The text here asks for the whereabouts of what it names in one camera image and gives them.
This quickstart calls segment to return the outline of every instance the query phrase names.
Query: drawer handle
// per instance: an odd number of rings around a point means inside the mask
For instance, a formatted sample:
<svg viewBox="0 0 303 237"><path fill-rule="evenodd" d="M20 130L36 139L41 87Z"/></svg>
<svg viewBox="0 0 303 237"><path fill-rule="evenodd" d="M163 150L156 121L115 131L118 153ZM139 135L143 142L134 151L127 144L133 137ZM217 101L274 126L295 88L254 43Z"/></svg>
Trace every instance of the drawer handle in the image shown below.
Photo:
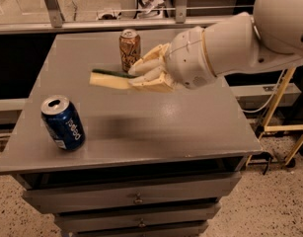
<svg viewBox="0 0 303 237"><path fill-rule="evenodd" d="M147 226L147 225L143 222L143 218L140 219L140 223L138 224L138 226L139 226L140 228L144 228L144 227Z"/></svg>
<svg viewBox="0 0 303 237"><path fill-rule="evenodd" d="M143 200L141 199L141 194L136 195L136 199L133 201L134 204L142 204Z"/></svg>

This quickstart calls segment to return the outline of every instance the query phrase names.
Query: can lid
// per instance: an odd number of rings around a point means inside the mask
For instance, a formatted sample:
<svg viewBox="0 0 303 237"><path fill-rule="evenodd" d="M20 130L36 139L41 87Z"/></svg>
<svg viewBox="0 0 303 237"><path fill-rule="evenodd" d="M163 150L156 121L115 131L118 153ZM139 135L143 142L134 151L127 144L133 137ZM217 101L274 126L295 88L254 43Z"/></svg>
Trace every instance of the can lid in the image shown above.
<svg viewBox="0 0 303 237"><path fill-rule="evenodd" d="M41 112L46 115L58 115L66 110L70 101L62 95L54 95L43 101Z"/></svg>
<svg viewBox="0 0 303 237"><path fill-rule="evenodd" d="M138 36L138 32L134 29L125 29L121 32L120 36L123 38L135 38Z"/></svg>

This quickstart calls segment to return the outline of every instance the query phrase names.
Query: gray cabinet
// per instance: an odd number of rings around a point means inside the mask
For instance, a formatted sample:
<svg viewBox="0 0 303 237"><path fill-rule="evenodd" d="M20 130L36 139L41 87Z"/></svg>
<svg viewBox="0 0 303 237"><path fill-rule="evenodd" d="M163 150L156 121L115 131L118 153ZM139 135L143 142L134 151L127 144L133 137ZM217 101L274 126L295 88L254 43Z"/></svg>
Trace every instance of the gray cabinet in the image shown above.
<svg viewBox="0 0 303 237"><path fill-rule="evenodd" d="M182 30L140 31L145 53ZM120 69L119 33L57 36L0 160L23 199L76 236L177 237L203 232L262 151L223 78L197 91L140 93L90 87L92 68ZM86 132L59 149L40 105L65 95Z"/></svg>

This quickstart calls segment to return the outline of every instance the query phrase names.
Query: gray table top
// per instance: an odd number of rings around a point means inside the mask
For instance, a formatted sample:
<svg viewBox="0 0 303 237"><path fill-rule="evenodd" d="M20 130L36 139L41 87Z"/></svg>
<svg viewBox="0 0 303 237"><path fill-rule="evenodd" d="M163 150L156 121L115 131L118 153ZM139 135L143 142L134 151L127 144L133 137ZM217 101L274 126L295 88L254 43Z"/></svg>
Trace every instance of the gray table top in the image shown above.
<svg viewBox="0 0 303 237"><path fill-rule="evenodd" d="M181 30L140 31L142 53ZM57 36L0 160L0 174L37 173L247 156L262 151L224 78L170 94L89 85L93 68L120 70L119 32ZM40 105L65 95L76 106L86 142L59 149Z"/></svg>

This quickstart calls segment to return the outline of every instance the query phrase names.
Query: cabinet drawer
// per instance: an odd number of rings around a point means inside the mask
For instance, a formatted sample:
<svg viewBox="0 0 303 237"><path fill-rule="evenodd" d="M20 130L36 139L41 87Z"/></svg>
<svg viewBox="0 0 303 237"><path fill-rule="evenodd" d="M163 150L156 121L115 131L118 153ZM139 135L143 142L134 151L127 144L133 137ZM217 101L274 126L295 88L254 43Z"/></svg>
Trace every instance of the cabinet drawer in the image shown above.
<svg viewBox="0 0 303 237"><path fill-rule="evenodd" d="M218 203L178 203L171 206L127 208L117 211L58 216L55 223L65 232L86 232L118 228L145 228L152 225L212 218L220 209Z"/></svg>
<svg viewBox="0 0 303 237"><path fill-rule="evenodd" d="M78 233L77 237L184 237L198 236L208 227L205 221L151 226L139 229L123 229Z"/></svg>
<svg viewBox="0 0 303 237"><path fill-rule="evenodd" d="M152 179L24 192L23 198L41 213L227 196L241 175L220 173L168 179Z"/></svg>

